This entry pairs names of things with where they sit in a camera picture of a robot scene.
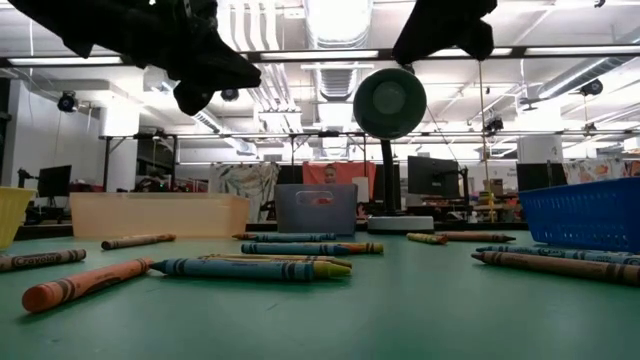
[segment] box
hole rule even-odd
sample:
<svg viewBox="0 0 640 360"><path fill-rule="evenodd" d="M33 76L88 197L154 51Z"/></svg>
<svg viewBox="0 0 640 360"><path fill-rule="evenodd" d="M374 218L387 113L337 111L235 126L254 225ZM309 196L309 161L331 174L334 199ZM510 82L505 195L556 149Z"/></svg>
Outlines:
<svg viewBox="0 0 640 360"><path fill-rule="evenodd" d="M104 238L172 233L228 238L244 233L249 200L213 193L71 193L73 234Z"/></svg>
<svg viewBox="0 0 640 360"><path fill-rule="evenodd" d="M500 196L504 194L502 179L489 179L489 181L491 182L491 192L493 195ZM484 184L484 189L489 191L487 188L487 180L482 180L482 183Z"/></svg>
<svg viewBox="0 0 640 360"><path fill-rule="evenodd" d="M275 199L279 232L355 233L356 185L276 185Z"/></svg>

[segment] crayon wrapper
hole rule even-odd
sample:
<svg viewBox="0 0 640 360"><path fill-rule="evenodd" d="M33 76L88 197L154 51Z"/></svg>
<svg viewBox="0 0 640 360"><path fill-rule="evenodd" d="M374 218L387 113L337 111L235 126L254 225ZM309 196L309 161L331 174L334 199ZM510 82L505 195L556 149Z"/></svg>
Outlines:
<svg viewBox="0 0 640 360"><path fill-rule="evenodd" d="M169 275L232 277L262 280L311 281L313 263L251 262L230 259L171 259L165 263Z"/></svg>

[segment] crayon tip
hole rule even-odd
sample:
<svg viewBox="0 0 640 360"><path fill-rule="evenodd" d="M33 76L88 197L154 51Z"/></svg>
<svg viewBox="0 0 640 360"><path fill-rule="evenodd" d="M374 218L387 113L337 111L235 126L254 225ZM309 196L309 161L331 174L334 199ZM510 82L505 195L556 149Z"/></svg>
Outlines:
<svg viewBox="0 0 640 360"><path fill-rule="evenodd" d="M22 295L22 306L29 312L36 313L47 310L52 303L53 293L48 286L37 285Z"/></svg>
<svg viewBox="0 0 640 360"><path fill-rule="evenodd" d="M153 263L153 264L149 265L149 267L152 268L153 270L158 270L158 271L164 272L166 264L167 264L167 260L163 260L163 261L160 261L160 262L157 262L157 263Z"/></svg>
<svg viewBox="0 0 640 360"><path fill-rule="evenodd" d="M351 268L336 265L326 261L314 261L313 272L319 279L342 277L351 275Z"/></svg>

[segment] cable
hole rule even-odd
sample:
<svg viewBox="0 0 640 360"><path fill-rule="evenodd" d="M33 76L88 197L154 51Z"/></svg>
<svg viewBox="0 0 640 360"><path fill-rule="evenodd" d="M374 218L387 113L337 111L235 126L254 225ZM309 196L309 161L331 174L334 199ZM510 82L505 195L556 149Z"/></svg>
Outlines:
<svg viewBox="0 0 640 360"><path fill-rule="evenodd" d="M489 187L489 218L491 218L491 222L495 222L495 212L493 210L493 191L491 191L491 181L489 181L489 159L487 158L487 136L485 135L485 115L484 111L484 91L483 91L483 82L482 82L482 62L478 61L478 74L480 77L480 110L482 113L482 159L484 160L484 173L485 178L487 179L487 187Z"/></svg>
<svg viewBox="0 0 640 360"><path fill-rule="evenodd" d="M58 140L60 139L60 124L62 123L62 111L59 112L58 116L58 132L56 134L56 145L53 150L53 166L56 166L56 159L58 157Z"/></svg>
<svg viewBox="0 0 640 360"><path fill-rule="evenodd" d="M445 145L447 145L447 149L449 149L449 152L451 152L451 156L453 156L453 159L456 161L456 164L458 164L458 169L462 170L462 166L460 166L460 163L458 162L458 158L456 158L456 154L453 152L451 145L449 145L447 138L444 136L444 134L442 134L442 131L440 130L440 126L438 126L438 122L436 121L436 117L433 116L433 112L431 112L431 108L429 108L429 105L427 105L427 111L429 112L429 116L431 116L431 120L433 121L433 124L436 126L438 133L440 133L440 136L442 136L442 140L444 140Z"/></svg>

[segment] security camera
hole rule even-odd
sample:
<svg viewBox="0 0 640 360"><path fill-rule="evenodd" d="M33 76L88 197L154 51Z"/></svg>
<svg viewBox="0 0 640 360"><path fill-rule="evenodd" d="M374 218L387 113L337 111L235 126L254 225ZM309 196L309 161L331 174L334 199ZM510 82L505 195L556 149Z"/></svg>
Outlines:
<svg viewBox="0 0 640 360"><path fill-rule="evenodd" d="M220 93L220 97L226 102L231 102L238 100L238 97L240 97L240 93L237 89L222 90L222 92Z"/></svg>
<svg viewBox="0 0 640 360"><path fill-rule="evenodd" d="M58 110L66 113L78 111L78 99L74 91L64 91L58 100Z"/></svg>

